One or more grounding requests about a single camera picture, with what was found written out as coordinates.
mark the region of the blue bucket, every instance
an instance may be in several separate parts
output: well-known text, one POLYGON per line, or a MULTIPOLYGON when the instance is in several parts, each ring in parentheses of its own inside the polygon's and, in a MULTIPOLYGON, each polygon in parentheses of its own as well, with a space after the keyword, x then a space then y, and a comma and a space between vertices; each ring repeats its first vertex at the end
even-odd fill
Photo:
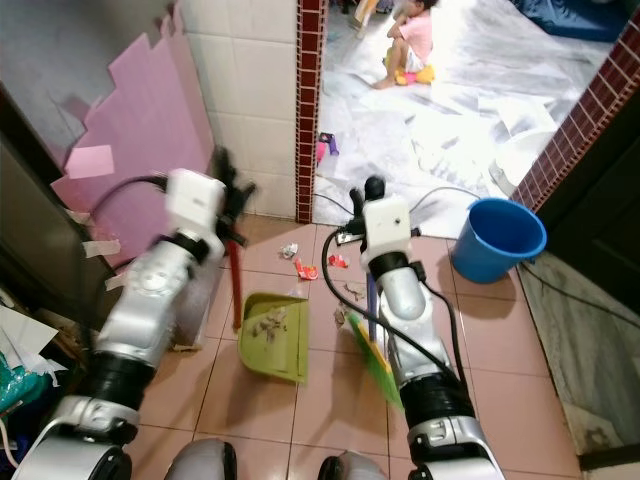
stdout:
POLYGON ((533 212, 510 200, 484 198, 469 207, 453 248, 453 266, 472 282, 492 283, 546 244, 547 232, 533 212))

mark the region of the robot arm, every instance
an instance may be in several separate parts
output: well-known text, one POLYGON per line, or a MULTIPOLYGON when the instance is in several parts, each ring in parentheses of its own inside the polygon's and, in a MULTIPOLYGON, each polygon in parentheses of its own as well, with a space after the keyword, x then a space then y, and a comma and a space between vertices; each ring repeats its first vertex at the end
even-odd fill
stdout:
MULTIPOLYGON (((217 160, 231 169, 226 155, 217 160)), ((98 336, 89 373, 75 395, 60 402, 15 480, 131 478, 131 461, 121 447, 137 434, 144 390, 169 347, 192 272, 205 259, 217 270, 222 240, 243 240, 233 223, 255 187, 235 189, 234 176, 227 175, 225 184, 188 170, 169 174, 166 206, 173 234, 132 264, 98 336)))
POLYGON ((451 361, 434 329, 432 295, 422 265, 408 260, 411 228, 405 202, 385 197, 384 181, 375 177, 365 184, 364 202, 357 192, 351 197, 356 218, 338 235, 338 243, 362 240, 361 264, 374 277, 380 296, 379 320, 406 334, 438 361, 390 335, 389 360, 417 467, 410 479, 504 480, 464 381, 455 381, 451 370, 443 371, 442 367, 450 369, 451 361))

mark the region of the red brick border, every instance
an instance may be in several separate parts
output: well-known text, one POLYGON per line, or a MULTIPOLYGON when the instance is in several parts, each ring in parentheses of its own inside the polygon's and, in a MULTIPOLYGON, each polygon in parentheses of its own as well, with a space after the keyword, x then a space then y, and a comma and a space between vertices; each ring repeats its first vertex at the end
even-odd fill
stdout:
MULTIPOLYGON (((298 0, 296 220, 310 223, 327 0, 298 0)), ((512 195, 538 210, 640 85, 640 8, 593 81, 512 195)))
POLYGON ((296 48, 296 221, 311 223, 316 171, 316 124, 322 72, 326 0, 298 0, 296 48))
POLYGON ((537 211, 640 85, 640 9, 511 198, 537 211))

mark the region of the broom handle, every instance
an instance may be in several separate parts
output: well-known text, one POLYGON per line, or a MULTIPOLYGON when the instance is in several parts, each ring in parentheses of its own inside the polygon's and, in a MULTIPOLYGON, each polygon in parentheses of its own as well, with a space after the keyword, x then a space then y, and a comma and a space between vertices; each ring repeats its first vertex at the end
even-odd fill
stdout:
MULTIPOLYGON (((376 291, 376 282, 373 275, 367 273, 367 310, 373 315, 377 315, 378 309, 378 292, 376 291)), ((369 340, 372 344, 376 343, 376 324, 369 322, 369 340)))
POLYGON ((236 242, 227 242, 231 263, 231 285, 233 287, 233 331, 242 327, 242 279, 240 276, 240 247, 236 242))

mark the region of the gray floor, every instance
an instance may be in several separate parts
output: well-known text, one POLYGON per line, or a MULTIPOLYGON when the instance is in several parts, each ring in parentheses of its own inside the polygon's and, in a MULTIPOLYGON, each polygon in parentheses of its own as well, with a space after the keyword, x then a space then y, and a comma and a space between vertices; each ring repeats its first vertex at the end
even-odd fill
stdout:
POLYGON ((576 451, 640 444, 640 317, 551 254, 531 269, 635 322, 554 292, 519 267, 576 451))

